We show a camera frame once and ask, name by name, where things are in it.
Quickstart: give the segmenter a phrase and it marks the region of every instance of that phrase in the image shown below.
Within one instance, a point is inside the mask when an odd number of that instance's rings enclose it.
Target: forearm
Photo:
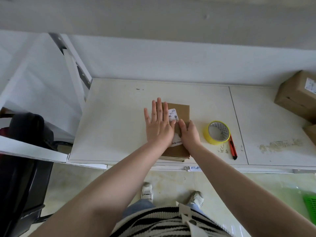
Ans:
[[[315,236],[312,223],[206,148],[190,154],[251,236]]]
[[[90,183],[31,236],[109,236],[167,147],[160,140],[146,143]]]

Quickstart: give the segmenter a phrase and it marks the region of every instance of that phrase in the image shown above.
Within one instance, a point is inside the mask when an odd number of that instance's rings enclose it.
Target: person's left arm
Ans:
[[[107,237],[174,136],[168,106],[152,102],[152,120],[144,109],[147,143],[105,171],[52,215],[30,237]]]

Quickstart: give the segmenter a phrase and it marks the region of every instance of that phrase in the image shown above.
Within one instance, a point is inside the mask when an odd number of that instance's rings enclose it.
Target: striped shirt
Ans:
[[[208,236],[232,237],[223,227],[191,209],[192,222]],[[182,222],[179,207],[153,208],[128,216],[110,237],[189,237],[190,228]]]

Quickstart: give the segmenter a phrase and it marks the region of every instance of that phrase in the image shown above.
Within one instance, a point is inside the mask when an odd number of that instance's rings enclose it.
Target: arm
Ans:
[[[252,237],[316,236],[310,221],[203,147],[192,121],[188,129],[179,125],[184,146]]]
[[[144,109],[148,142],[104,172],[52,217],[31,237],[107,237],[120,220],[143,181],[172,142],[174,124],[168,120],[168,106],[162,114],[161,99],[153,101],[152,121]]]

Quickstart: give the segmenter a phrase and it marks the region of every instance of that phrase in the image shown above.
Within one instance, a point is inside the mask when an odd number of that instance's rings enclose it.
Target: blue jeans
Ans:
[[[186,204],[188,207],[190,207],[191,209],[199,212],[202,215],[205,215],[203,213],[203,211],[200,210],[200,208],[194,204],[194,203],[189,203]],[[138,211],[143,211],[146,209],[151,209],[151,208],[155,208],[156,206],[154,206],[153,203],[151,203],[149,200],[147,199],[140,199],[137,202],[135,202],[134,204],[131,204],[129,207],[126,208],[126,210],[123,212],[123,216],[122,219],[126,218],[129,215],[132,215]]]

